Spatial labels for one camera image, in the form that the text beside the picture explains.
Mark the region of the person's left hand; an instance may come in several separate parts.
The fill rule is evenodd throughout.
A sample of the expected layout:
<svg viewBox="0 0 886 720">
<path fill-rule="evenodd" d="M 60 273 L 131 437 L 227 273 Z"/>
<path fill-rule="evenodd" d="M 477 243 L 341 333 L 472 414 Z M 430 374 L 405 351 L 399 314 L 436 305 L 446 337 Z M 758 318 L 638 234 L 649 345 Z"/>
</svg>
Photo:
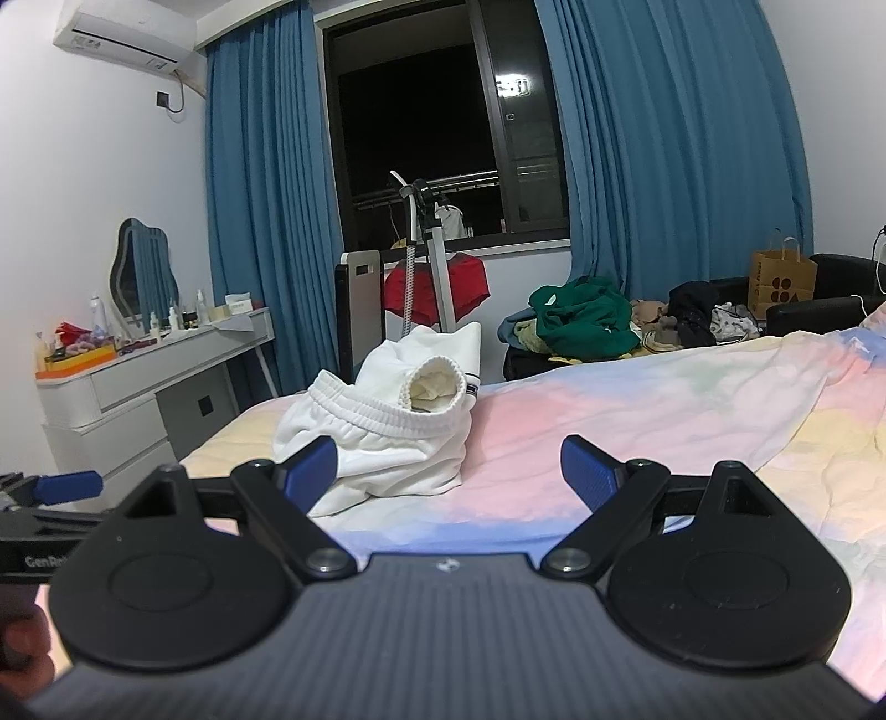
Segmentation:
<svg viewBox="0 0 886 720">
<path fill-rule="evenodd" d="M 23 657 L 19 665 L 0 673 L 2 687 L 12 696 L 25 701 L 54 681 L 51 631 L 47 615 L 39 604 L 33 603 L 23 618 L 4 629 L 2 651 L 6 650 Z"/>
</svg>

